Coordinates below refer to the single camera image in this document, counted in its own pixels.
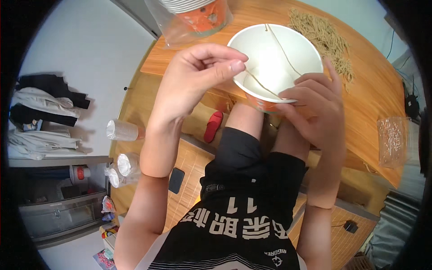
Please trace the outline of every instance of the smartphone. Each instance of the smartphone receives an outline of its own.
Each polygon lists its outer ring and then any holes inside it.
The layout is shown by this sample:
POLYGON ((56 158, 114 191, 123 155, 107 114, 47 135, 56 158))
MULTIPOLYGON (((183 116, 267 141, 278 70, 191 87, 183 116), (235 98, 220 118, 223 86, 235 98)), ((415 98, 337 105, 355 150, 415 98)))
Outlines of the smartphone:
POLYGON ((184 171, 174 168, 171 173, 171 177, 169 178, 169 186, 168 189, 178 194, 180 191, 181 184, 183 183, 184 171))

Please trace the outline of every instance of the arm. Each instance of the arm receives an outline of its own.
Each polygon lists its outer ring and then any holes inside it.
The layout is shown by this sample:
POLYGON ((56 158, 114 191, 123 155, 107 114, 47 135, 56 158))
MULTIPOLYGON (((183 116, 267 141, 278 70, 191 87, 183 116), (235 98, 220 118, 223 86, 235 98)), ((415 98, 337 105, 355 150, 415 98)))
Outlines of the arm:
POLYGON ((200 44, 179 52, 160 84, 140 155, 141 178, 115 245, 116 267, 134 269, 162 234, 168 177, 178 151, 183 119, 205 91, 245 69, 248 57, 235 49, 200 44))
POLYGON ((343 157, 323 153, 316 169, 305 176, 310 181, 297 252, 308 270, 331 269, 331 207, 339 189, 343 157))
POLYGON ((293 106, 278 105, 300 134, 322 151, 316 169, 305 175, 309 180, 308 199, 297 252, 308 270, 331 269, 331 208, 346 154, 341 81, 330 61, 324 62, 332 81, 322 73, 308 73, 294 82, 294 88, 280 94, 305 103, 314 110, 315 117, 306 120, 293 106))
POLYGON ((181 124, 178 121, 159 127, 149 120, 140 155, 144 174, 141 174, 116 239, 114 259, 118 269, 134 269, 162 234, 167 211, 168 175, 177 157, 181 124))

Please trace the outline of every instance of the leg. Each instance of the leg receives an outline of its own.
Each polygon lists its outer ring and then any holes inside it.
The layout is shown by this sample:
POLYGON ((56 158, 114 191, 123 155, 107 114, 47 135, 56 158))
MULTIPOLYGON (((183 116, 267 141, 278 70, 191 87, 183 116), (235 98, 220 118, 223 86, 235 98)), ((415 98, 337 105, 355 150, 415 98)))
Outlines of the leg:
POLYGON ((306 162, 309 148, 310 143, 300 135, 292 123, 286 119, 282 119, 276 136, 276 142, 271 151, 291 155, 306 162))
POLYGON ((306 172, 310 143, 286 119, 279 125, 276 142, 267 159, 267 183, 262 187, 274 205, 285 213, 284 228, 291 225, 292 209, 306 172))
POLYGON ((265 174, 260 150, 264 113, 236 103, 222 132, 215 159, 206 166, 206 177, 218 173, 261 178, 265 174))
POLYGON ((264 113, 237 102, 229 114, 225 127, 243 131, 259 140, 263 129, 263 121, 264 113))

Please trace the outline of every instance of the logo on shirt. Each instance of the logo on shirt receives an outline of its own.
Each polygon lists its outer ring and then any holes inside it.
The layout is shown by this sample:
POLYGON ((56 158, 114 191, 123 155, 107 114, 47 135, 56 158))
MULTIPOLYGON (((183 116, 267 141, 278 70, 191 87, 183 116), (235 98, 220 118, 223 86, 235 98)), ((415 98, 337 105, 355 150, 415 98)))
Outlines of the logo on shirt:
POLYGON ((211 191, 222 191, 225 189, 225 186, 222 184, 211 184, 206 186, 206 192, 211 192, 211 191))
POLYGON ((282 264, 282 260, 276 256, 278 254, 282 254, 282 253, 286 253, 286 249, 278 249, 272 252, 264 252, 264 254, 266 254, 267 256, 274 256, 274 258, 272 258, 271 260, 273 261, 274 265, 276 265, 276 267, 278 267, 279 265, 282 264))

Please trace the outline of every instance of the wooden table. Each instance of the wooden table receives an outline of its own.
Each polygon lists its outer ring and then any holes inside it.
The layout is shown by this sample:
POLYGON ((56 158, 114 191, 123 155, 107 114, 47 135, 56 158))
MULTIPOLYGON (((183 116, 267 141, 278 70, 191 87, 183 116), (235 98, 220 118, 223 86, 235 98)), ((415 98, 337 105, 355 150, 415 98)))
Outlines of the wooden table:
MULTIPOLYGON (((374 45, 339 19, 302 2, 238 0, 230 1, 229 4, 234 15, 234 21, 230 25, 212 36, 175 50, 164 49, 165 39, 161 37, 150 51, 141 72, 163 75, 176 51, 198 43, 227 44, 235 33, 251 25, 261 23, 288 25, 291 8, 327 18, 350 44, 349 59, 355 73, 354 81, 347 84, 349 92, 343 92, 348 149, 345 166, 379 174, 397 187, 402 168, 390 169, 378 165, 376 121, 390 116, 405 116, 403 86, 397 72, 374 45)), ((209 90, 209 94, 202 102, 215 106, 218 106, 215 102, 218 98, 226 99, 228 107, 232 106, 232 101, 246 98, 233 81, 217 85, 209 90)), ((217 109, 225 110, 225 103, 223 104, 222 108, 217 109)))

